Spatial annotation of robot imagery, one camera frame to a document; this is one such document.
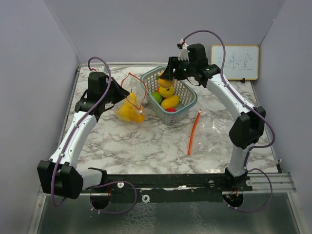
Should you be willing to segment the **orange tangerine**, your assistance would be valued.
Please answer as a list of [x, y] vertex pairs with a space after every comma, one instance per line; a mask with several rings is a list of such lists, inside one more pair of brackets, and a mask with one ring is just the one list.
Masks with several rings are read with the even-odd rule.
[[157, 80], [158, 84], [160, 87], [162, 88], [170, 88], [172, 86], [174, 86], [175, 81], [174, 80], [165, 80], [165, 79], [161, 79], [159, 78]]

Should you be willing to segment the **yellow pear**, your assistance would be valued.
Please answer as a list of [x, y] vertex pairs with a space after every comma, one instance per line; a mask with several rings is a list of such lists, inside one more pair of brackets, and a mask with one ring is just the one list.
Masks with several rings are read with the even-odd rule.
[[135, 97], [135, 94], [132, 92], [132, 90], [130, 91], [130, 94], [126, 98], [125, 104], [129, 106], [130, 108], [137, 107], [137, 99]]

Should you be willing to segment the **blue plastic basket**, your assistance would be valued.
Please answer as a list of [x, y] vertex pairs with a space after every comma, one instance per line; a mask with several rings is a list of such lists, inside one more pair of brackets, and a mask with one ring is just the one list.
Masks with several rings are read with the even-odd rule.
[[157, 82], [158, 76], [165, 70], [165, 66], [156, 67], [145, 74], [142, 75], [141, 80], [145, 82], [147, 87], [147, 102], [152, 108], [153, 112], [165, 125], [173, 125], [182, 119], [184, 119], [188, 111], [195, 106], [197, 103], [197, 94], [195, 91], [188, 86], [184, 81], [176, 81], [174, 83], [174, 94], [178, 95], [180, 102], [178, 106], [175, 107], [176, 112], [167, 112], [158, 104], [151, 93], [155, 92], [159, 87]]

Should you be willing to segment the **yellow bell pepper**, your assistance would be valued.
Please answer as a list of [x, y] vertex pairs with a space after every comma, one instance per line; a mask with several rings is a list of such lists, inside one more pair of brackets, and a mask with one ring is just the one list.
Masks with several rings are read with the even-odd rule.
[[121, 121], [129, 122], [133, 121], [134, 117], [137, 115], [137, 112], [133, 108], [128, 108], [127, 106], [122, 106], [115, 112], [117, 118]]

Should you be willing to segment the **orange bell pepper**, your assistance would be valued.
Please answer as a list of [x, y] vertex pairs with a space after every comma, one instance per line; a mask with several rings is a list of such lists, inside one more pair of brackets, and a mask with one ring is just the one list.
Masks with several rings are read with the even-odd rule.
[[135, 123], [142, 123], [145, 120], [145, 115], [135, 113], [133, 117], [133, 122]]

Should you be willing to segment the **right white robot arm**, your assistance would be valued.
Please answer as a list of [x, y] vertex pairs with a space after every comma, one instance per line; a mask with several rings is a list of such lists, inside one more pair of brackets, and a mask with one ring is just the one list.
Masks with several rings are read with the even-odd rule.
[[160, 75], [158, 83], [161, 87], [165, 82], [184, 80], [194, 77], [204, 88], [212, 92], [231, 114], [234, 124], [229, 132], [233, 151], [224, 178], [225, 187], [234, 191], [241, 186], [241, 178], [246, 172], [246, 155], [263, 135], [265, 110], [254, 107], [234, 89], [215, 64], [209, 64], [205, 47], [200, 44], [188, 45], [181, 42], [178, 45], [180, 54], [169, 57], [165, 71]]

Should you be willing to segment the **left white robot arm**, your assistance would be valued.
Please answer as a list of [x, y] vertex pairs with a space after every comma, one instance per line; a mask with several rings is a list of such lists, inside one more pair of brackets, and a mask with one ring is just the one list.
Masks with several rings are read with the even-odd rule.
[[91, 72], [88, 87], [75, 105], [71, 125], [48, 161], [37, 167], [44, 193], [76, 199], [82, 190], [92, 187], [96, 192], [106, 190], [108, 181], [101, 169], [76, 170], [80, 152], [100, 116], [124, 100], [130, 93], [104, 72]]

